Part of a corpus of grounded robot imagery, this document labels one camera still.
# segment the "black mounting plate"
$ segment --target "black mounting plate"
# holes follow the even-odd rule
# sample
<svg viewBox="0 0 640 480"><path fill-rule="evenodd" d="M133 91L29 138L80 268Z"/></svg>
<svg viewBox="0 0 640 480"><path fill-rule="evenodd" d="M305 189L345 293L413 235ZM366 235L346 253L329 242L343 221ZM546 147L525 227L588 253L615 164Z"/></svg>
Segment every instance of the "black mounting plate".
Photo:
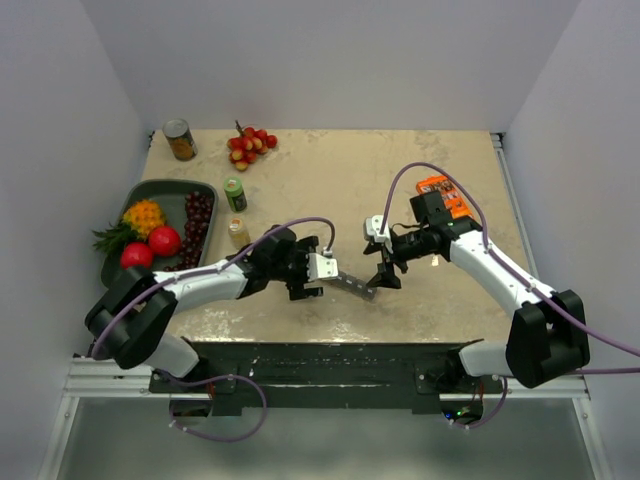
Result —
<svg viewBox="0 0 640 480"><path fill-rule="evenodd" d="M238 373L265 391L269 408L407 409L415 414L441 413L439 393L472 393L478 379L443 381L448 354L462 344L315 344L315 343L192 343L211 369L197 378ZM250 385L216 384L214 415L240 415L259 407ZM499 393L496 382L485 381L487 393ZM152 379L152 393L205 393L184 389L164 379Z"/></svg>

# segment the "small bottle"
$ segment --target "small bottle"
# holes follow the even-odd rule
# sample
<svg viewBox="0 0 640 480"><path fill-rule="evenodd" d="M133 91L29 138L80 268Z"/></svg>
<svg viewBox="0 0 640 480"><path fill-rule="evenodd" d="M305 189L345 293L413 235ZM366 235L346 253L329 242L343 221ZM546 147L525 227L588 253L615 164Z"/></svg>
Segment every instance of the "small bottle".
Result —
<svg viewBox="0 0 640 480"><path fill-rule="evenodd" d="M229 236L231 237L231 243L238 250L251 243L249 231L242 219L238 217L232 218L229 222Z"/></svg>
<svg viewBox="0 0 640 480"><path fill-rule="evenodd" d="M242 212L247 208L247 197L238 177L229 177L224 181L224 193L233 212Z"/></svg>

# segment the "wire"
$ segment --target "wire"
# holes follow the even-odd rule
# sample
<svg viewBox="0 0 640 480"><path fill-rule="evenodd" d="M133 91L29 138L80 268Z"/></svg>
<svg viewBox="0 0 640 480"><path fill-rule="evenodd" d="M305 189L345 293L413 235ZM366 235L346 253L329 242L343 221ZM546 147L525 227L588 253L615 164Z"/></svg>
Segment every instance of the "wire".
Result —
<svg viewBox="0 0 640 480"><path fill-rule="evenodd" d="M201 275L210 275L210 274L213 274L213 273L223 272L224 270L229 268L231 265L235 265L240 260L242 260L244 257L246 257L249 254L249 252L251 252L251 250L256 248L258 245L260 245L262 242L264 242L270 236L272 236L272 235L274 235L274 234L276 234L278 232L281 232L282 230L284 230L286 228L289 228L289 227L291 227L293 225L298 225L300 223L307 223L307 222L323 222L323 223L326 223L327 225L329 225L329 228L331 229L331 237L329 238L329 243L327 244L327 249L331 250L331 247L333 246L333 242L335 241L335 238L336 238L336 227L331 222L331 220L328 220L328 219L326 219L324 217L305 217L305 218L299 218L297 220L291 220L290 222L283 223L282 225L279 225L279 226L275 227L274 229L269 230L268 232L266 232L258 240L256 240L252 244L248 245L244 250L242 250L240 253L238 253L235 257L233 257L227 263L222 265L220 268L207 268L207 269L204 269L204 270L197 270L197 271L194 271L194 272L185 272L183 274L177 274L177 275L175 275L175 276L173 276L171 278L168 278L166 280L158 282L158 283L152 285L151 287L149 287L148 289L146 289L144 292L142 292L136 298L131 300L122 310L120 310L116 314L115 317L113 317L111 322L109 322L109 324L105 327L105 329L102 331L100 336L96 339L95 343L93 344L93 348L91 349L91 357L94 360L101 360L102 359L102 358L100 358L99 353L100 353L100 350L102 350L102 346L103 346L106 338L109 336L109 334L113 331L113 329L116 327L116 325L136 305L138 305L139 303L144 301L147 297L151 296L152 293L160 290L163 287L166 287L167 285L169 285L171 283L177 283L180 280L184 280L184 279L187 279L187 278L193 278L193 277L199 277Z"/></svg>
<svg viewBox="0 0 640 480"><path fill-rule="evenodd" d="M391 227L390 227L391 230L393 230L397 225L400 225L402 228L406 228L406 229L409 229L409 228L420 228L422 226L422 225L418 225L418 224L416 224L416 225L406 225L404 223L396 222L393 225L391 225Z"/></svg>
<svg viewBox="0 0 640 480"><path fill-rule="evenodd" d="M460 424L460 423L456 423L453 420L449 420L449 424L453 425L454 427L457 427L457 428L463 428L465 430L473 430L473 429L476 429L476 428L480 428L481 426L483 426L487 422L491 421L491 419L493 417L495 417L498 414L498 412L502 409L502 407L504 406L504 402L507 399L507 393L508 392L509 392L509 382L507 381L507 377L502 377L502 396L500 397L500 400L498 401L498 404L493 408L493 410L491 410L491 412L489 412L487 415L483 416L477 422L470 423L468 425L463 425L463 424Z"/></svg>
<svg viewBox="0 0 640 480"><path fill-rule="evenodd" d="M580 320L575 318L573 315L571 315L569 312L566 312L565 310L560 308L560 306L557 305L553 300L551 300L550 298L547 298L544 295L544 293L538 290L534 283L530 283L525 277L520 275L520 273L518 273L517 270L515 270L511 265L509 265L506 261L504 261L502 257L500 257L500 255L494 252L492 246L489 243L489 224L487 222L487 218L484 215L484 212L482 211L482 208L480 208L480 205L478 205L478 202L474 200L474 198L471 196L471 194L469 194L466 188L460 185L460 183L458 183L458 181L455 178L453 178L451 175L449 175L447 172L445 172L442 168L438 167L437 165L433 165L432 163L427 163L427 162L413 162L413 163L409 163L408 165L405 165L402 169L400 169L400 171L397 173L397 175L393 179L393 182L391 183L391 188L389 189L389 195L387 196L387 203L385 204L384 215L382 217L381 230L384 230L384 227L387 222L387 218L389 217L389 208L391 207L391 199L393 198L393 192L396 188L398 180L400 180L400 177L404 174L404 172L406 172L407 170L413 167L431 168L436 172L440 173L441 175L446 176L451 181L451 183L453 183L456 187L458 187L460 192L465 197L467 197L469 202L471 202L473 207L478 212L478 216L480 217L480 224L482 226L482 243L485 249L491 256L491 258L493 258L503 269L505 269L509 274L511 274L511 276L514 277L519 283L524 285L525 288L530 289L535 294L536 297L538 297L540 300L546 303L549 307L551 307L562 318L564 318L574 327L585 332L587 335L591 335L593 338L596 338L601 342L606 343L607 345L617 348L618 350L622 350L636 357L640 357L640 349L636 347L632 347L630 345L626 345L622 342L619 342L618 340L615 340L613 338L610 338L598 332L597 330L592 329L591 327L588 327L584 323L580 322Z"/></svg>
<svg viewBox="0 0 640 480"><path fill-rule="evenodd" d="M165 372L164 370L159 370L159 372L167 380L169 380L169 382L175 385L178 385L179 387L201 387L203 385L209 386L212 383L219 382L222 380L240 380L241 382L248 383L253 388L255 388L256 391L258 392L258 395L260 395L260 400L262 401L262 411L260 412L260 418L258 419L258 423L256 423L256 425L248 432L243 433L242 435L238 435L236 437L222 437L220 435L212 435L209 433L200 432L198 430L194 430L192 428L186 427L185 425L178 422L173 411L173 405L171 404L169 405L169 418L171 418L171 423L169 424L170 427L175 427L178 430L182 430L185 433L194 435L199 438L203 438L205 440L212 440L214 442L222 442L222 443L235 443L235 442L241 442L242 440L246 440L251 435L255 434L258 430L260 430L260 428L264 424L264 421L267 419L267 413L268 413L267 397L264 394L264 391L262 390L262 388L260 388L260 386L250 378L243 377L242 375L229 374L229 375L219 375L217 377L211 377L206 380L200 380L197 382L183 382L182 380L171 375L169 372Z"/></svg>
<svg viewBox="0 0 640 480"><path fill-rule="evenodd" d="M478 397L479 401L482 402L482 398L484 397L484 383L482 382L482 378L476 385L476 388L473 389L473 395L471 396L471 400L469 401L469 405L467 405L467 408L470 408L471 405L473 405L476 397Z"/></svg>

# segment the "green can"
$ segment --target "green can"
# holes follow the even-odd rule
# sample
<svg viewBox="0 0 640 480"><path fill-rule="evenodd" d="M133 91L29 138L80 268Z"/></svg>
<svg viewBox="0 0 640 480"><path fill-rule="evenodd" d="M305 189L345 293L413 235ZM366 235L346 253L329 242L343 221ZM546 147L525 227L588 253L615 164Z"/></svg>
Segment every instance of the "green can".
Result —
<svg viewBox="0 0 640 480"><path fill-rule="evenodd" d="M224 193L234 212L242 212L247 208L247 197L244 195L242 181L238 177L229 177L224 181Z"/></svg>

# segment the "white wall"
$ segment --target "white wall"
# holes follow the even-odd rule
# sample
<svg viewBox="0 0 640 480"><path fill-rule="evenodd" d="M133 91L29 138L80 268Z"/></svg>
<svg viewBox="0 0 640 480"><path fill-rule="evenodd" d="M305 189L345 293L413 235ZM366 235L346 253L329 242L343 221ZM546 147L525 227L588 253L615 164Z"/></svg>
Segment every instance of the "white wall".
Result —
<svg viewBox="0 0 640 480"><path fill-rule="evenodd" d="M82 0L145 124L504 131L578 0Z"/></svg>
<svg viewBox="0 0 640 480"><path fill-rule="evenodd" d="M507 161L538 268L589 325L640 347L640 2L583 0L508 130ZM591 342L593 365L640 359ZM591 377L617 479L640 471L640 381Z"/></svg>
<svg viewBox="0 0 640 480"><path fill-rule="evenodd" d="M0 478L32 479L84 315L92 228L139 175L141 122L77 0L0 3Z"/></svg>

